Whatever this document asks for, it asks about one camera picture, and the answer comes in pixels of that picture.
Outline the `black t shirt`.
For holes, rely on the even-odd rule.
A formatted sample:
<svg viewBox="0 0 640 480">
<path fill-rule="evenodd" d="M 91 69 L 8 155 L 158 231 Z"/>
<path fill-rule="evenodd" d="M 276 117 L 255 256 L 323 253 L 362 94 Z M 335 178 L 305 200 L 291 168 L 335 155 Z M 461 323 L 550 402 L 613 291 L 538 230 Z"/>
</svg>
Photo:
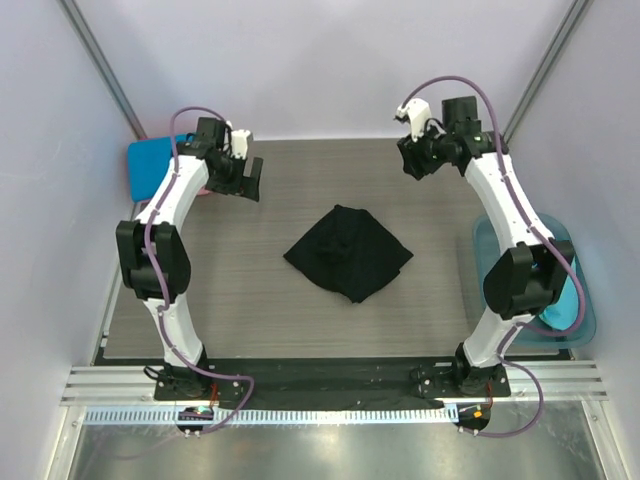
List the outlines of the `black t shirt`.
<svg viewBox="0 0 640 480">
<path fill-rule="evenodd" d="M 314 285 L 361 303 L 413 258 L 369 211 L 336 205 L 283 258 Z"/>
</svg>

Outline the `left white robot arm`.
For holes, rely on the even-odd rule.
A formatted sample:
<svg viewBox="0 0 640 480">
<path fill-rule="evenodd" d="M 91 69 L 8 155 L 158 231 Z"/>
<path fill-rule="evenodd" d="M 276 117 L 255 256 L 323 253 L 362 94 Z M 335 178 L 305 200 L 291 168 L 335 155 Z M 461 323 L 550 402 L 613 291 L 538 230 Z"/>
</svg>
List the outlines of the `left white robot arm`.
<svg viewBox="0 0 640 480">
<path fill-rule="evenodd" d="M 169 138 L 164 178 L 133 220 L 116 228 L 123 284 L 141 300 L 163 344 L 160 368 L 145 368 L 157 400 L 205 398 L 218 378 L 191 318 L 186 291 L 192 266 L 181 238 L 186 217 L 206 190 L 258 201 L 263 161 L 249 156 L 253 134 L 207 111 L 194 132 Z"/>
</svg>

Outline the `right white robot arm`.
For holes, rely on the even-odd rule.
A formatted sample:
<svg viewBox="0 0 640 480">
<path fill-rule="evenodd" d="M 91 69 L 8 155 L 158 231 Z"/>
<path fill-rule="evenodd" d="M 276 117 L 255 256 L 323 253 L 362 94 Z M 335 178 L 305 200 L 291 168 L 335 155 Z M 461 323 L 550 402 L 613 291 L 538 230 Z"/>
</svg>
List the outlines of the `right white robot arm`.
<svg viewBox="0 0 640 480">
<path fill-rule="evenodd" d="M 444 164 L 456 167 L 496 234 L 500 256 L 483 281 L 485 310 L 445 376 L 457 394 L 481 396 L 499 378 L 500 358 L 514 337 L 559 300 L 575 251 L 531 207 L 498 134 L 483 129 L 475 97 L 445 100 L 442 107 L 437 120 L 422 99 L 400 105 L 395 118 L 409 133 L 397 146 L 404 172 L 417 180 Z"/>
</svg>

